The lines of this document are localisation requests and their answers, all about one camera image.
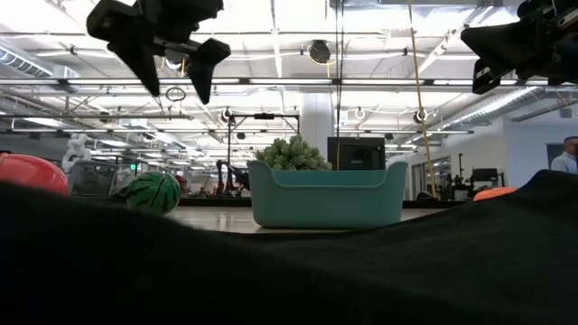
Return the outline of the black gantry frame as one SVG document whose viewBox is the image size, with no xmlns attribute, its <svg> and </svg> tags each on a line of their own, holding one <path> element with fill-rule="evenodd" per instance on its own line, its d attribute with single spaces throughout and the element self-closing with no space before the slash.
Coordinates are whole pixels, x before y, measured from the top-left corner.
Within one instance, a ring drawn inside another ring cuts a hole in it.
<svg viewBox="0 0 578 325">
<path fill-rule="evenodd" d="M 227 121 L 227 159 L 225 161 L 217 160 L 216 162 L 218 185 L 215 194 L 218 197 L 239 197 L 243 189 L 249 190 L 250 187 L 247 186 L 248 174 L 231 164 L 231 138 L 233 131 L 241 126 L 248 118 L 255 120 L 275 120 L 276 118 L 280 118 L 286 122 L 296 134 L 300 134 L 300 117 L 298 115 L 274 113 L 234 114 L 229 108 L 224 110 L 222 116 Z"/>
</svg>

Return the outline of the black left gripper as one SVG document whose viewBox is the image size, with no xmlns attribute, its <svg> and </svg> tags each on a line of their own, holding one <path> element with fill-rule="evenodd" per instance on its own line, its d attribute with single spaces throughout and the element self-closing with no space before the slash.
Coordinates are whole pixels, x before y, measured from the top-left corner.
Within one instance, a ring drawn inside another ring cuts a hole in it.
<svg viewBox="0 0 578 325">
<path fill-rule="evenodd" d="M 100 0 L 86 19 L 88 34 L 107 42 L 153 97 L 160 96 L 154 52 L 192 51 L 187 68 L 200 101 L 210 102 L 215 67 L 231 54 L 228 44 L 190 37 L 200 23 L 217 17 L 223 0 L 136 0 L 135 7 L 118 0 Z"/>
</svg>

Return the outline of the white structural column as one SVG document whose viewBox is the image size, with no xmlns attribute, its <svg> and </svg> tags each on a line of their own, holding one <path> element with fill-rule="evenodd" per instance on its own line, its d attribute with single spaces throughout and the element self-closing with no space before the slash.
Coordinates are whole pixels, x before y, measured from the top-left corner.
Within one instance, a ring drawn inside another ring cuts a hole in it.
<svg viewBox="0 0 578 325">
<path fill-rule="evenodd" d="M 306 93 L 301 108 L 300 134 L 327 159 L 328 138 L 334 135 L 334 108 L 329 93 Z"/>
</svg>

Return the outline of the black computer case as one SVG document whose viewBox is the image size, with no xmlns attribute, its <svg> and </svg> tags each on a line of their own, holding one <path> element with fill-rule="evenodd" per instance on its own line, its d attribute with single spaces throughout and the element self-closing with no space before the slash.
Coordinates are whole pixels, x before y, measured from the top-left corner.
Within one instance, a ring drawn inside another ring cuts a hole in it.
<svg viewBox="0 0 578 325">
<path fill-rule="evenodd" d="M 334 171 L 385 170 L 385 140 L 380 137 L 329 137 L 327 160 Z"/>
</svg>

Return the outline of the grey mesh chair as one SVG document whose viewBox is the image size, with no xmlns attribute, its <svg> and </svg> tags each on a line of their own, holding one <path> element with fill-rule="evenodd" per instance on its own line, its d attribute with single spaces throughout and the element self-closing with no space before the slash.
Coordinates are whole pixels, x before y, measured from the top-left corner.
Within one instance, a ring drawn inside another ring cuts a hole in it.
<svg viewBox="0 0 578 325">
<path fill-rule="evenodd" d="M 107 162 L 77 161 L 69 175 L 72 197 L 104 197 L 112 194 L 118 166 Z"/>
</svg>

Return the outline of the green striped watermelon toy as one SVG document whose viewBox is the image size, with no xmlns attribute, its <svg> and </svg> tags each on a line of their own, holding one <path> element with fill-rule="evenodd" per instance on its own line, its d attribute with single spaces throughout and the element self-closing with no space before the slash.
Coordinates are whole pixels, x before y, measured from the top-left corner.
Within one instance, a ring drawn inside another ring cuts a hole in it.
<svg viewBox="0 0 578 325">
<path fill-rule="evenodd" d="M 126 187 L 126 204 L 130 209 L 156 215 L 172 212 L 180 198 L 180 183 L 170 173 L 144 172 Z"/>
</svg>

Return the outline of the orange toy fruit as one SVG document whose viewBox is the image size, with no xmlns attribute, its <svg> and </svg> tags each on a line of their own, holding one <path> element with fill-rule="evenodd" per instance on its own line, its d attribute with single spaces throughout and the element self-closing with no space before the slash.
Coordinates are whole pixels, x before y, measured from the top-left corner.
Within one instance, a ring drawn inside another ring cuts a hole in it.
<svg viewBox="0 0 578 325">
<path fill-rule="evenodd" d="M 492 199 L 492 198 L 496 198 L 496 197 L 499 197 L 502 195 L 512 193 L 516 190 L 517 190 L 517 188 L 515 188 L 515 187 L 499 187 L 499 188 L 481 190 L 480 192 L 478 192 L 474 196 L 473 200 L 474 201 L 480 201 L 480 200 Z"/>
</svg>

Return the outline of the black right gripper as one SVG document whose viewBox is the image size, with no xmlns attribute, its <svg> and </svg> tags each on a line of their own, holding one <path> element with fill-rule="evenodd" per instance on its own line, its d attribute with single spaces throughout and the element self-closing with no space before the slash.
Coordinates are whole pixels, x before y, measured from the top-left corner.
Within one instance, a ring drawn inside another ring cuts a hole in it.
<svg viewBox="0 0 578 325">
<path fill-rule="evenodd" d="M 525 0 L 517 16 L 516 23 L 461 32 L 461 40 L 478 56 L 472 93 L 483 95 L 498 87 L 512 70 L 520 77 L 546 78 L 549 86 L 578 85 L 578 0 Z"/>
</svg>

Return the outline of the person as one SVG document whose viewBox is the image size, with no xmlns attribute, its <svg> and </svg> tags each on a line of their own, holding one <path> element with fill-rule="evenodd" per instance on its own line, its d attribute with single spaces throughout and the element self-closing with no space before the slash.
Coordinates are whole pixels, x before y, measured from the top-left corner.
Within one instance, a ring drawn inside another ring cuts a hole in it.
<svg viewBox="0 0 578 325">
<path fill-rule="evenodd" d="M 578 160 L 576 157 L 578 136 L 570 136 L 565 138 L 563 146 L 564 151 L 552 160 L 550 164 L 550 170 L 578 175 Z"/>
</svg>

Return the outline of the red toy pepper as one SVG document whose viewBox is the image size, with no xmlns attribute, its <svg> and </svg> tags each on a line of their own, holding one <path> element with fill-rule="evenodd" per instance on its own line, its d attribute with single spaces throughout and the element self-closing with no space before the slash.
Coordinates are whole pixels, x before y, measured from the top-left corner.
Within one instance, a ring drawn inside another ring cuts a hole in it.
<svg viewBox="0 0 578 325">
<path fill-rule="evenodd" d="M 69 194 L 68 178 L 61 168 L 43 158 L 26 154 L 0 154 L 0 181 L 64 196 Z"/>
</svg>

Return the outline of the teal plastic tupperware container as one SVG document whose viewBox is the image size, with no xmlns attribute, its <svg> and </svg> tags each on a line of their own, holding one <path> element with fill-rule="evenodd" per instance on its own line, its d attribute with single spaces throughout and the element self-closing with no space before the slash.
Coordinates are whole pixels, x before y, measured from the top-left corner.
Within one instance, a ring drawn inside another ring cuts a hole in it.
<svg viewBox="0 0 578 325">
<path fill-rule="evenodd" d="M 255 222 L 263 228 L 377 228 L 400 221 L 406 162 L 385 170 L 281 171 L 247 164 Z"/>
</svg>

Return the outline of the black folded cloth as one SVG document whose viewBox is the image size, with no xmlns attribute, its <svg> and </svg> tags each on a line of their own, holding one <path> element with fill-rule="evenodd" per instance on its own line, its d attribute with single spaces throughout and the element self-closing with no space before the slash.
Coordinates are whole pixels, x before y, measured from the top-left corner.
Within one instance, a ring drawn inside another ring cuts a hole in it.
<svg viewBox="0 0 578 325">
<path fill-rule="evenodd" d="M 578 176 L 341 233 L 235 234 L 0 183 L 0 325 L 578 325 Z"/>
</svg>

